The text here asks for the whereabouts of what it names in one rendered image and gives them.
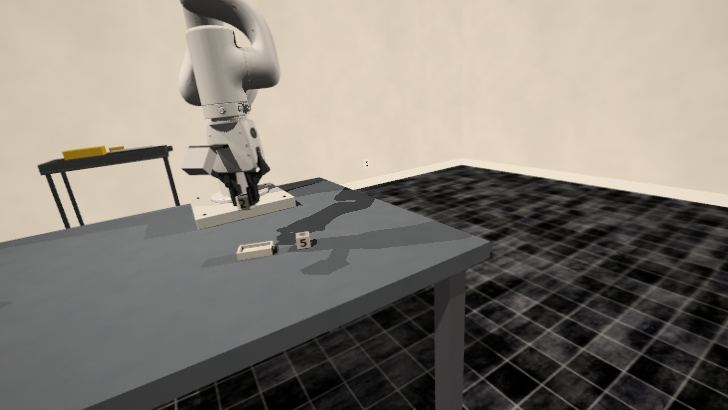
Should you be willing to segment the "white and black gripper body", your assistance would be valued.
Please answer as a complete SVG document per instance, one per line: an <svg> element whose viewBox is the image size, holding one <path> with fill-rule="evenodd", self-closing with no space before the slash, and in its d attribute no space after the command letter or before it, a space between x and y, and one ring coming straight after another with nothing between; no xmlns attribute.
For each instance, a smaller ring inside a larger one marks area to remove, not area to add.
<svg viewBox="0 0 728 410"><path fill-rule="evenodd" d="M259 168L256 150L260 151L259 154L265 161L261 140L253 120L249 120L247 117L208 122L208 124L206 125L207 145L228 144L227 148L216 150L217 156L213 166L215 172L254 171Z"/></svg>

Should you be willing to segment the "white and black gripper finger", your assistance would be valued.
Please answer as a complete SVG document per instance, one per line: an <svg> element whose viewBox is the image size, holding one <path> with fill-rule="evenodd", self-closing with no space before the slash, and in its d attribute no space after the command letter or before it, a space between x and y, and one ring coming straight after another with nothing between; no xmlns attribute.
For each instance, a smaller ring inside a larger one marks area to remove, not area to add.
<svg viewBox="0 0 728 410"><path fill-rule="evenodd" d="M229 188L233 206L237 206L235 197L242 194L242 190L240 184L237 184L236 173L217 173L212 169L211 176L219 179L225 184L226 188Z"/></svg>
<svg viewBox="0 0 728 410"><path fill-rule="evenodd" d="M259 190L258 190L258 183L263 175L265 175L267 172L270 171L270 167L267 165L267 163L264 161L262 156L257 151L257 165L259 166L260 170L257 172L256 169L251 172L244 172L248 187L246 187L247 196L249 200L249 205L255 205L260 200ZM252 173L252 175L251 175ZM254 174L255 173L255 174ZM253 175L254 174L254 175ZM252 177L253 176L253 177Z"/></svg>

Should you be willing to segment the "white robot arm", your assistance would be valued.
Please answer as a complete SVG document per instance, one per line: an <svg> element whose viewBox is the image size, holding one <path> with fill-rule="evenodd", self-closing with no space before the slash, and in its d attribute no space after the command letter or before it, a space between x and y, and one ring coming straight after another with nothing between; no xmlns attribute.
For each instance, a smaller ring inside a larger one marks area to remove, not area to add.
<svg viewBox="0 0 728 410"><path fill-rule="evenodd" d="M204 118L212 122L246 118L258 89L273 87L280 80L267 22L248 0L180 2L188 44L179 75L181 96L191 105L202 106ZM245 34L252 46L238 47L234 31L224 22ZM216 150L227 147L189 146L181 169L189 175L211 175Z"/></svg>

